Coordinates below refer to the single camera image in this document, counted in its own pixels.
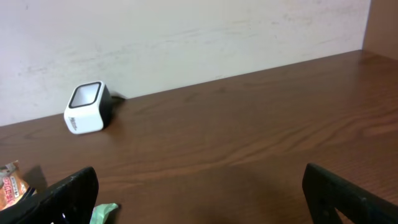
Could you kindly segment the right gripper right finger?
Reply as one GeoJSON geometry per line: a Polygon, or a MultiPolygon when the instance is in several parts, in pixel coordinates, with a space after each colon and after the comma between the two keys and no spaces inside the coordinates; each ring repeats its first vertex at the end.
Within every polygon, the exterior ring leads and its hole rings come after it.
{"type": "Polygon", "coordinates": [[[314,223],[341,223],[337,212],[353,223],[397,223],[397,205],[316,164],[307,164],[302,189],[314,223]]]}

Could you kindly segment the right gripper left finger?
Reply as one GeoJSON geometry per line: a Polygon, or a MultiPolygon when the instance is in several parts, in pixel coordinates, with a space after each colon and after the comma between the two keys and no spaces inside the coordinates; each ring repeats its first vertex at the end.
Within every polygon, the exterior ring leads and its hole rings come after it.
{"type": "Polygon", "coordinates": [[[89,223],[98,189],[94,168],[86,167],[43,192],[27,192],[15,205],[1,211],[1,224],[89,223]]]}

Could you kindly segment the mint green snack packet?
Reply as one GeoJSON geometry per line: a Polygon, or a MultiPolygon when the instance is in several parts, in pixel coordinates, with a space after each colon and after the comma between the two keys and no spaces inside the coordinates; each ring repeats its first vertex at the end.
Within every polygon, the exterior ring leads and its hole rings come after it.
{"type": "Polygon", "coordinates": [[[90,224],[105,224],[110,213],[119,208],[116,203],[106,203],[96,206],[93,209],[90,224]]]}

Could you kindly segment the yellow snack chip bag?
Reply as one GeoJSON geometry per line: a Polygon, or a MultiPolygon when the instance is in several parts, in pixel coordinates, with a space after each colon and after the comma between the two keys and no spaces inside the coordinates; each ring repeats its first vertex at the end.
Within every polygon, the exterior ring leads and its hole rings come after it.
{"type": "Polygon", "coordinates": [[[1,167],[1,210],[15,205],[29,190],[29,184],[21,176],[19,161],[1,167]]]}

